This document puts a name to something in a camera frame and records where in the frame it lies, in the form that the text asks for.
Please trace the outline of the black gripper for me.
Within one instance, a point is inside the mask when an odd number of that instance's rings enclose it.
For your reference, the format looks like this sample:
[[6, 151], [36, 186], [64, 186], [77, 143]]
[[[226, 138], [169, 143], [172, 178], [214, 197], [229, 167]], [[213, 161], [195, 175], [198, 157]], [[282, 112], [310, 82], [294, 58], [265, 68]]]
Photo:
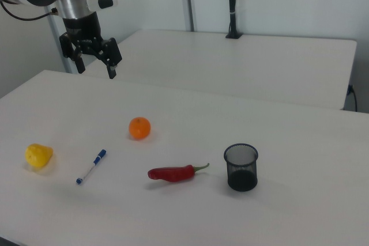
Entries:
[[62, 54], [65, 58], [71, 59], [79, 74], [85, 71], [82, 60], [81, 46], [75, 46], [77, 41], [91, 41], [88, 43], [86, 53], [97, 58], [106, 66], [109, 78], [116, 77], [116, 67], [122, 60], [121, 52], [114, 38], [103, 40], [101, 37], [101, 27], [96, 12], [77, 18], [64, 18], [63, 23], [66, 32], [59, 37]]

